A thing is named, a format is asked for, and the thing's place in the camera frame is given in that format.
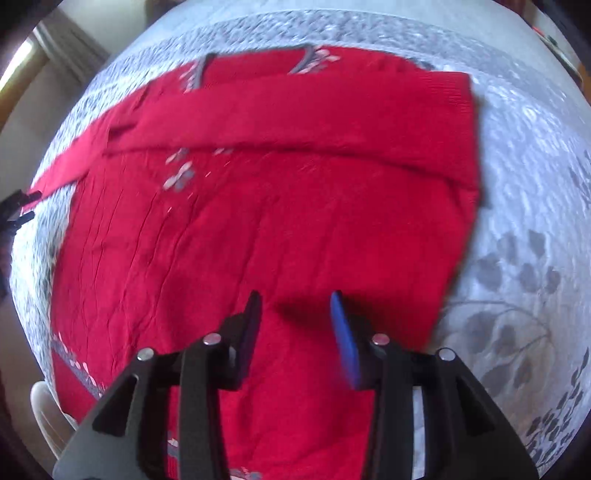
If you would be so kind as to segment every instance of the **bedspread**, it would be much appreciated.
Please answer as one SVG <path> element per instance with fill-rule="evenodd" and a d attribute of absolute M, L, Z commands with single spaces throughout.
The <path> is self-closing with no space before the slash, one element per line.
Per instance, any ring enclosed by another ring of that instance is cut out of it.
<path fill-rule="evenodd" d="M 471 75 L 479 99 L 484 201 L 431 348 L 450 346 L 488 389 L 541 473 L 568 445 L 591 408 L 591 148 L 589 112 L 554 83 L 476 40 L 417 21 L 313 10 L 250 15 L 138 40 L 99 73 L 44 158 L 53 158 L 108 107 L 162 72 L 210 51 L 302 43 L 390 51 L 426 69 Z M 53 348 L 91 393 L 80 365 L 49 330 L 56 256 L 73 187 L 36 208 L 15 239 L 11 287 L 31 347 L 52 382 Z M 415 477 L 421 476 L 417 418 Z"/>

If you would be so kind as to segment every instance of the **bed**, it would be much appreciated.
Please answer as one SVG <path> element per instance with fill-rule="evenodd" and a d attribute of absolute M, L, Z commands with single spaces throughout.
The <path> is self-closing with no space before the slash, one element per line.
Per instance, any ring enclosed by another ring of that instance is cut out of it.
<path fill-rule="evenodd" d="M 545 473 L 591 410 L 591 108 L 516 15 L 492 2 L 431 4 L 187 1 L 102 70 L 51 143 L 38 178 L 102 112 L 147 81 L 208 52 L 355 46 L 425 69 L 471 75 L 479 104 L 483 200 L 430 351 L 453 348 L 505 413 Z M 495 28 L 506 34 L 497 38 Z M 15 239 L 11 288 L 44 375 L 51 351 L 98 398 L 85 365 L 49 327 L 53 268 L 74 187 L 39 204 Z M 422 476 L 422 419 L 415 478 Z"/>

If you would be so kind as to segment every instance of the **screw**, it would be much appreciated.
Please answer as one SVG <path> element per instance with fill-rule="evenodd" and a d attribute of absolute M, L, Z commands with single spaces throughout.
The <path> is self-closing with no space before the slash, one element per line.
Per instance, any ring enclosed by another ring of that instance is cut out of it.
<path fill-rule="evenodd" d="M 384 346 L 390 343 L 390 337 L 385 333 L 376 333 L 371 337 L 371 341 L 374 345 Z"/>
<path fill-rule="evenodd" d="M 451 362 L 456 357 L 456 353 L 451 348 L 442 348 L 437 354 L 441 360 L 446 362 Z"/>
<path fill-rule="evenodd" d="M 217 345 L 219 342 L 222 341 L 222 335 L 219 333 L 208 333 L 205 337 L 203 337 L 203 343 L 205 345 Z"/>
<path fill-rule="evenodd" d="M 142 362 L 145 362 L 146 360 L 150 360 L 153 356 L 154 356 L 154 350 L 152 350 L 150 347 L 142 348 L 138 352 L 138 360 L 141 360 Z"/>

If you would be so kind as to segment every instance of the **red garment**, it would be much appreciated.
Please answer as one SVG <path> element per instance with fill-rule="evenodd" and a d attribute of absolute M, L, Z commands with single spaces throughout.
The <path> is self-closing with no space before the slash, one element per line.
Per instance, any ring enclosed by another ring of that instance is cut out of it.
<path fill-rule="evenodd" d="M 372 395 L 343 379 L 330 293 L 420 349 L 476 215 L 468 77 L 330 53 L 340 59 L 295 75 L 298 50 L 216 59 L 190 93 L 186 67 L 166 74 L 34 186 L 78 179 L 51 327 L 101 384 L 139 349 L 183 349 L 261 292 L 250 376 L 220 400 L 230 467 L 269 479 L 359 477 Z M 189 152 L 166 163 L 179 148 Z M 165 190 L 186 162 L 193 178 Z M 77 380 L 60 367 L 56 382 L 80 420 Z"/>

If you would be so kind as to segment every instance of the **gray curtain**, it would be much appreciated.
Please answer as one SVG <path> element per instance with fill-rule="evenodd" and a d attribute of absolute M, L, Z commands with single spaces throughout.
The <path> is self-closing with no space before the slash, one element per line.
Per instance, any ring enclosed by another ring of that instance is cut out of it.
<path fill-rule="evenodd" d="M 103 47 L 58 8 L 33 34 L 64 78 L 76 86 L 87 86 L 109 58 Z"/>

